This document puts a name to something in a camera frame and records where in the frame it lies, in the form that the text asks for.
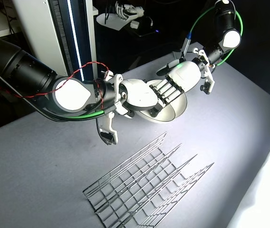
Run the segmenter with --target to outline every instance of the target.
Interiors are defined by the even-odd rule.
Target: metal wire
[[[156,227],[213,165],[186,178],[159,146],[166,133],[83,191],[105,228]]]

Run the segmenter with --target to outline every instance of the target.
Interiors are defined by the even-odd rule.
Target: light strip
[[[69,12],[69,18],[70,22],[72,25],[72,31],[73,31],[73,37],[74,37],[74,43],[75,43],[75,48],[76,48],[76,53],[77,53],[77,58],[78,58],[78,63],[79,63],[79,68],[81,68],[81,60],[80,60],[80,54],[79,54],[79,48],[78,48],[78,42],[77,42],[77,37],[76,37],[76,31],[75,31],[75,25],[74,25],[74,18],[73,18],[73,12],[72,12],[72,7],[70,5],[70,0],[67,0],[67,6],[68,6],[68,12]],[[81,73],[81,80],[84,81],[84,76],[83,76],[83,71],[82,69],[80,70]]]

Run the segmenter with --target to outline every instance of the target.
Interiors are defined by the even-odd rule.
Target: metal dish rack
[[[176,167],[169,157],[181,144],[164,153],[159,147],[165,136],[153,140],[83,191],[104,227],[156,227],[213,165],[184,177],[181,170],[195,156]]]

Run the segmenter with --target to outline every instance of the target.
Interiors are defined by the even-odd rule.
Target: table
[[[168,54],[123,76],[155,79],[172,60]],[[201,81],[170,123],[116,115],[116,146],[101,142],[95,121],[56,123],[33,113],[0,128],[0,228],[102,227],[82,190],[163,132],[163,150],[183,143],[181,160],[198,154],[192,166],[215,164],[159,227],[226,227],[270,151],[270,95],[226,63],[213,76],[213,92],[201,92]]]

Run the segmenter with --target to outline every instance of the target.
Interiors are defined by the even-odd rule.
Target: robotic arm
[[[70,77],[59,76],[19,47],[0,39],[0,87],[53,121],[98,119],[101,139],[106,144],[117,144],[117,131],[111,125],[113,111],[132,118],[134,111],[148,110],[155,117],[192,89],[199,82],[202,71],[206,81],[201,90],[207,94],[212,91],[214,80],[210,66],[236,48],[241,40],[234,27],[235,10],[230,2],[220,0],[215,6],[218,42],[203,50],[195,48],[196,58],[176,65],[155,86],[139,79],[124,80],[122,75],[114,75],[108,69],[104,79],[94,81],[81,82],[73,78],[79,70]]]

